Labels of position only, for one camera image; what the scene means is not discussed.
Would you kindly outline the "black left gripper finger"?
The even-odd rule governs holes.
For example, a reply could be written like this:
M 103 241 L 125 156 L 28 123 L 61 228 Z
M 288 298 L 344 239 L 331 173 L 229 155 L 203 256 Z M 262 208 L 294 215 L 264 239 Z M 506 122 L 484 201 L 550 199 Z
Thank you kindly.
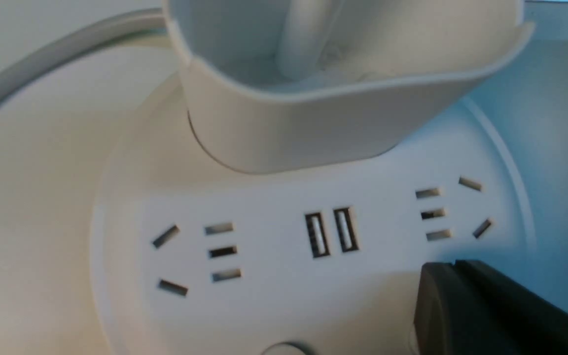
M 421 355 L 568 355 L 568 313 L 479 260 L 422 265 Z

